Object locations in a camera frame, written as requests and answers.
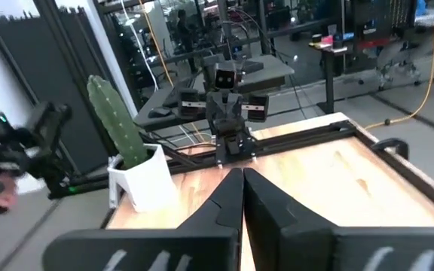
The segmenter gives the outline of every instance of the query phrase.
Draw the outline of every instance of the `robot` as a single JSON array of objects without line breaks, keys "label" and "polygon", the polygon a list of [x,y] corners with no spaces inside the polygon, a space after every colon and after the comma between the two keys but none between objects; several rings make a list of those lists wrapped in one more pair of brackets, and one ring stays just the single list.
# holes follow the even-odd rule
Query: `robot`
[{"label": "robot", "polygon": [[[63,162],[55,150],[61,129],[71,115],[66,105],[42,102],[24,127],[13,128],[0,112],[0,174],[5,172],[18,178],[29,173],[43,178],[50,189],[57,179],[65,178]],[[0,183],[0,193],[4,190]],[[0,215],[7,211],[0,206]]]}]

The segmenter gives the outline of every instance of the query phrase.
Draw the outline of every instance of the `stand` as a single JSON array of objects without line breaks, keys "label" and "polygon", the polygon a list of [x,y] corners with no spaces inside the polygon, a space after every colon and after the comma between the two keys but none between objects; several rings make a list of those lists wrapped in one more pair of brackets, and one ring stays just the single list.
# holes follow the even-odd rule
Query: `stand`
[{"label": "stand", "polygon": [[325,102],[318,102],[316,105],[324,114],[332,114],[335,112],[335,89],[334,89],[334,62],[336,56],[344,55],[348,49],[342,47],[340,49],[332,49],[332,46],[319,47],[315,44],[309,44],[315,50],[322,54],[324,59],[324,76],[325,76]]}]

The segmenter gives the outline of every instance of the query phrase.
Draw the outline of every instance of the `red object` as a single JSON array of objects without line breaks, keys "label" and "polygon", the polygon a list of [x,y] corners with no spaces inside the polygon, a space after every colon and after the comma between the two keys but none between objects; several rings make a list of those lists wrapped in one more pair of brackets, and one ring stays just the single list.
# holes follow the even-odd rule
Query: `red object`
[{"label": "red object", "polygon": [[382,38],[376,41],[364,41],[359,43],[359,49],[373,48],[378,46],[384,46],[390,42],[389,38]]},{"label": "red object", "polygon": [[332,36],[329,35],[327,37],[322,37],[321,38],[321,43],[322,44],[332,44]]}]

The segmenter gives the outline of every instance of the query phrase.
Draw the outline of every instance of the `power cord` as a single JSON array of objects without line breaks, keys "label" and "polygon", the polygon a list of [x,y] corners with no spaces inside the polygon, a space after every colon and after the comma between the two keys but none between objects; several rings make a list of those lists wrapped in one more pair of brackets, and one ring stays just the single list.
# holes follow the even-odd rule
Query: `power cord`
[{"label": "power cord", "polygon": [[[121,5],[123,7],[125,7],[124,0],[120,0],[120,1],[121,1]],[[143,1],[139,0],[139,3],[140,3],[140,6],[142,6],[145,9]],[[164,67],[164,71],[165,71],[165,75],[167,76],[167,80],[170,82],[170,85],[172,85],[172,87],[174,87],[173,80],[170,77],[170,73],[169,73],[169,70],[167,68],[167,64],[165,63],[165,60],[164,60],[164,56],[162,56],[162,53],[160,51],[160,46],[158,45],[157,39],[155,38],[155,33],[154,33],[154,30],[153,30],[153,27],[151,27],[150,18],[148,18],[148,14],[145,12],[145,10],[143,12],[143,16],[144,16],[145,20],[147,21],[147,26],[148,26],[148,29],[150,30],[151,38],[153,38],[154,41],[155,41],[155,47],[156,47],[157,52],[158,52],[158,57],[160,58],[160,62],[162,63],[162,67]],[[195,124],[191,123],[191,125],[192,125],[192,128],[194,128],[196,134],[199,135],[200,140],[205,141],[203,139],[203,136],[200,134],[199,129],[197,129],[197,127],[195,126]],[[184,134],[188,135],[187,132],[184,131],[184,129],[181,126],[179,126],[179,128],[180,128],[181,131],[184,132]],[[193,144],[195,144],[194,140],[190,136],[188,138],[191,140],[191,142]]]},{"label": "power cord", "polygon": [[426,94],[423,98],[423,101],[421,102],[421,105],[413,113],[411,113],[408,116],[396,118],[394,120],[391,120],[388,118],[388,119],[384,120],[384,122],[368,125],[365,127],[365,129],[376,128],[379,126],[389,126],[389,125],[394,124],[394,123],[399,123],[399,122],[402,122],[405,120],[409,120],[412,117],[416,116],[421,111],[421,109],[423,109],[424,105],[426,104],[426,101],[428,100],[429,93],[431,92],[431,86],[433,85],[433,78],[434,78],[434,39],[433,39],[433,55],[432,55],[432,60],[431,60],[431,71],[429,72],[428,89],[426,90]]}]

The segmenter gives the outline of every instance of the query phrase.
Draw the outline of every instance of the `hand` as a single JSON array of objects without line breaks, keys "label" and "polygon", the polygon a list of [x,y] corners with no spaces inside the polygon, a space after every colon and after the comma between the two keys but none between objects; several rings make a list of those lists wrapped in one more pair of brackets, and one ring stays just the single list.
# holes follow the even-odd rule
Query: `hand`
[{"label": "hand", "polygon": [[8,173],[2,173],[0,174],[0,182],[5,186],[5,190],[0,193],[0,206],[10,208],[16,204],[16,180]]}]

